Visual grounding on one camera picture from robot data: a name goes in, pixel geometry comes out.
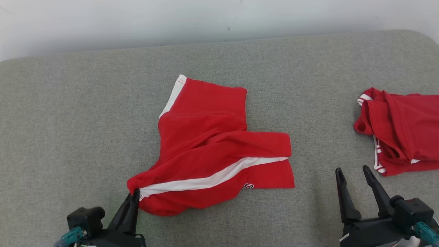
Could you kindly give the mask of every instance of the gray cushion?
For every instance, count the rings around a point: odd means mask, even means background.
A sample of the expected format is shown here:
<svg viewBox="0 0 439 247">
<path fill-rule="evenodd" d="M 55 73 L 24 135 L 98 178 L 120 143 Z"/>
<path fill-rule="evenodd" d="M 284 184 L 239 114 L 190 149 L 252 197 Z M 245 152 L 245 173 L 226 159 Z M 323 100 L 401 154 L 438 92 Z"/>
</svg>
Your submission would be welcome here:
<svg viewBox="0 0 439 247">
<path fill-rule="evenodd" d="M 353 123 L 370 87 L 439 94 L 439 49 L 412 31 L 85 51 L 0 63 L 0 239 L 51 246 L 78 207 L 107 225 L 126 181 L 158 158 L 157 121 L 179 74 L 248 89 L 251 131 L 289 133 L 295 189 L 243 189 L 175 217 L 139 213 L 149 247 L 329 246 L 342 234 L 335 169 L 364 218 L 378 208 Z M 388 193 L 439 210 L 439 171 L 378 176 Z"/>
</svg>

